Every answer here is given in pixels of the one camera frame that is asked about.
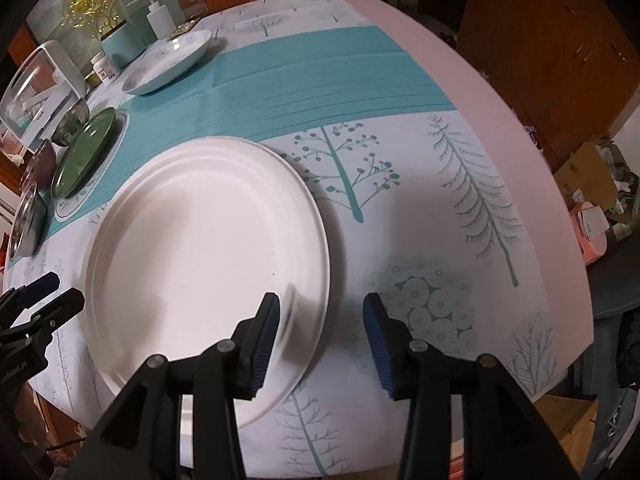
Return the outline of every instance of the teal container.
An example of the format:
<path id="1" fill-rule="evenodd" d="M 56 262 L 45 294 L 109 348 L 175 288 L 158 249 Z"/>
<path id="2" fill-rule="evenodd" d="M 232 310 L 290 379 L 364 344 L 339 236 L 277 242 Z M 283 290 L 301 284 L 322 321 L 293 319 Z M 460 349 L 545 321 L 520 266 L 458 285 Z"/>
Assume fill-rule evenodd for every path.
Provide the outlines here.
<path id="1" fill-rule="evenodd" d="M 102 49 L 114 65 L 122 70 L 144 52 L 146 44 L 136 27 L 129 22 L 122 22 L 102 37 Z"/>

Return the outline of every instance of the wire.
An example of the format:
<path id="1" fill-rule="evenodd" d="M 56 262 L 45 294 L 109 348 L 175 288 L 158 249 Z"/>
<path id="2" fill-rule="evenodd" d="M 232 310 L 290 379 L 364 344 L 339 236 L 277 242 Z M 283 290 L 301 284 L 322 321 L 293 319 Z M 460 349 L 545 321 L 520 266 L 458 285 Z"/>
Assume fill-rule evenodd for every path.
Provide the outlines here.
<path id="1" fill-rule="evenodd" d="M 72 444 L 80 444 L 85 440 L 86 440 L 86 437 L 76 438 L 75 440 L 70 440 L 69 442 L 65 442 L 64 444 L 58 444 L 57 446 L 47 447 L 47 451 L 55 451 L 57 449 L 62 449 L 63 447 L 66 447 L 66 446 L 71 446 Z"/>

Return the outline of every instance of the metal bowl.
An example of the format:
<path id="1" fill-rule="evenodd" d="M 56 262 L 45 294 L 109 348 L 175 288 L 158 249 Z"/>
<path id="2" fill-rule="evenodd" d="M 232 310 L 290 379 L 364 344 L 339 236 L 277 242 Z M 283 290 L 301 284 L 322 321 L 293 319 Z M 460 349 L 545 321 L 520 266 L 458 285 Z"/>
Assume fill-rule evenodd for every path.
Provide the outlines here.
<path id="1" fill-rule="evenodd" d="M 78 99 L 78 102 L 60 119 L 58 126 L 53 131 L 51 141 L 63 148 L 70 145 L 80 129 L 89 120 L 89 115 L 89 106 L 86 101 L 82 98 Z"/>
<path id="2" fill-rule="evenodd" d="M 14 227 L 9 241 L 9 259 L 31 256 L 40 241 L 47 206 L 38 193 L 37 184 L 31 185 L 20 198 L 18 212 L 15 214 Z"/>
<path id="3" fill-rule="evenodd" d="M 56 173 L 56 150 L 49 139 L 42 141 L 31 157 L 20 180 L 20 191 L 27 191 L 32 184 L 38 185 L 38 191 L 44 191 L 51 185 Z"/>

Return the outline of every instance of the screw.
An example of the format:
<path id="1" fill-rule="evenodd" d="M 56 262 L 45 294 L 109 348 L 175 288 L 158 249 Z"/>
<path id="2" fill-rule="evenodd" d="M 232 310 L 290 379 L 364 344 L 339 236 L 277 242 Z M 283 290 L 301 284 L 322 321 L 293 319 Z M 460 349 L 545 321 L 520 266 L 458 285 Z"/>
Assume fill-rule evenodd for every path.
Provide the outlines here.
<path id="1" fill-rule="evenodd" d="M 478 362 L 483 368 L 495 368 L 498 365 L 498 359 L 490 354 L 481 355 Z"/>
<path id="2" fill-rule="evenodd" d="M 149 368 L 159 368 L 166 361 L 166 357 L 160 354 L 153 354 L 152 356 L 146 359 L 146 365 Z"/>
<path id="3" fill-rule="evenodd" d="M 428 349 L 429 345 L 422 339 L 411 339 L 411 341 L 409 341 L 409 350 L 412 352 L 426 352 Z"/>
<path id="4" fill-rule="evenodd" d="M 223 339 L 219 341 L 216 345 L 216 348 L 219 352 L 226 354 L 227 352 L 231 352 L 236 347 L 236 343 L 232 339 Z"/>

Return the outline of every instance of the cardboard box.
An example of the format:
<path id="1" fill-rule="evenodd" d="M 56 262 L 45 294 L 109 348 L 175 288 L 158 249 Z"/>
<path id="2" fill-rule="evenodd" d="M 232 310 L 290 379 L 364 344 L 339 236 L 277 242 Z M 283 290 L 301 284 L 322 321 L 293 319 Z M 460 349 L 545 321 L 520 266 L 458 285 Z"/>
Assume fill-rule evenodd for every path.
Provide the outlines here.
<path id="1" fill-rule="evenodd" d="M 554 175 L 570 210 L 575 206 L 572 195 L 577 189 L 582 191 L 587 202 L 599 205 L 603 211 L 616 203 L 618 198 L 616 184 L 609 173 L 609 168 L 598 154 L 596 146 L 610 148 L 614 161 L 626 164 L 622 153 L 611 140 L 591 139 L 585 142 Z"/>

